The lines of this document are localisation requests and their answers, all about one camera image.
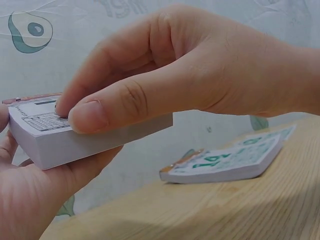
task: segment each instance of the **printed number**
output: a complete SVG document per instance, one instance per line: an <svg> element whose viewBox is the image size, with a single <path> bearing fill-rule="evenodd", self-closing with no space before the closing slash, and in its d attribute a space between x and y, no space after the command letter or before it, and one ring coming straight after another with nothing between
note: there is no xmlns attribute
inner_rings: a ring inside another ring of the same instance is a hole
<svg viewBox="0 0 320 240"><path fill-rule="evenodd" d="M204 158L204 160L207 160L207 161L209 161L209 162L216 162L216 161L218 161L221 157L222 157L222 158L227 158L227 157L229 157L230 155L231 155L231 153L229 153L229 154L221 154L221 155L219 155L219 156L207 156L207 157Z"/></svg>
<svg viewBox="0 0 320 240"><path fill-rule="evenodd" d="M217 165L218 163L220 163L220 161L216 161L214 163L202 163L202 164L195 164L192 166L193 169L199 168L199 167L214 167L215 165Z"/></svg>

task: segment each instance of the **calendar pad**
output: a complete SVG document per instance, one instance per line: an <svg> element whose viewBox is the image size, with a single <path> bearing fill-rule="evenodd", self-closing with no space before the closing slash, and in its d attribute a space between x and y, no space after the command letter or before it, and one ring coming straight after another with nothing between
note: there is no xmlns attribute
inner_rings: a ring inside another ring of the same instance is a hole
<svg viewBox="0 0 320 240"><path fill-rule="evenodd" d="M256 144L203 150L160 171L163 181L195 184L250 179L261 175L283 147L280 135Z"/></svg>
<svg viewBox="0 0 320 240"><path fill-rule="evenodd" d="M234 146L248 146L251 144L257 144L276 136L279 136L283 141L286 141L294 133L296 127L297 125L293 124L289 127L285 127L276 131L247 135L244 140L236 142Z"/></svg>
<svg viewBox="0 0 320 240"><path fill-rule="evenodd" d="M173 125L167 114L104 133L77 134L55 112L59 93L2 101L9 109L9 129L28 157L45 170L83 159L154 134Z"/></svg>

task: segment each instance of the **wooden table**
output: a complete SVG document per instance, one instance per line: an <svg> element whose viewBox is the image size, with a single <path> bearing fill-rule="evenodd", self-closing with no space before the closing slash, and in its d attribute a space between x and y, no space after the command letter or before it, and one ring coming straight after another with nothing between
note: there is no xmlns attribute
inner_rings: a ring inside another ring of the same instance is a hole
<svg viewBox="0 0 320 240"><path fill-rule="evenodd" d="M156 182L51 225L42 240L320 240L320 117L297 123L259 178Z"/></svg>

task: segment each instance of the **white paper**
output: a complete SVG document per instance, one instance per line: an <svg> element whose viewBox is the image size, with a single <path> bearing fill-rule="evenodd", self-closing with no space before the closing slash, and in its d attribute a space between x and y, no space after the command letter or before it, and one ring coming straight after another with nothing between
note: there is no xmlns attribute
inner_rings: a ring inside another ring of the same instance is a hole
<svg viewBox="0 0 320 240"><path fill-rule="evenodd" d="M58 96L21 101L9 106L11 118L34 136L55 134L72 128L68 119L55 113Z"/></svg>
<svg viewBox="0 0 320 240"><path fill-rule="evenodd" d="M244 140L240 140L236 142L235 146L247 146L251 144L257 144L260 142L263 142L265 140L268 140L270 138L274 138L276 136L280 136L282 141L286 141L290 138L290 136L294 133L297 125L293 124L289 127L285 127L279 130L271 131L271 132L265 132L265 133L259 133L259 134L252 134L245 137Z"/></svg>
<svg viewBox="0 0 320 240"><path fill-rule="evenodd" d="M268 138L256 144L237 146L223 150L207 150L190 160L176 164L170 175L198 175L224 172L247 166L259 165L279 142L280 136Z"/></svg>

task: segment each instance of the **left hand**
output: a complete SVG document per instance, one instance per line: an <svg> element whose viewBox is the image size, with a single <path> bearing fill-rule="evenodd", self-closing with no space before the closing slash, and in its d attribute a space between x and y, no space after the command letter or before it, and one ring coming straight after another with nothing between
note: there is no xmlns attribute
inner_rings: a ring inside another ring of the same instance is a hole
<svg viewBox="0 0 320 240"><path fill-rule="evenodd" d="M0 132L9 121L0 104ZM18 144L10 132L0 141L1 239L39 239L66 200L100 174L122 147L41 170L31 160L12 165Z"/></svg>

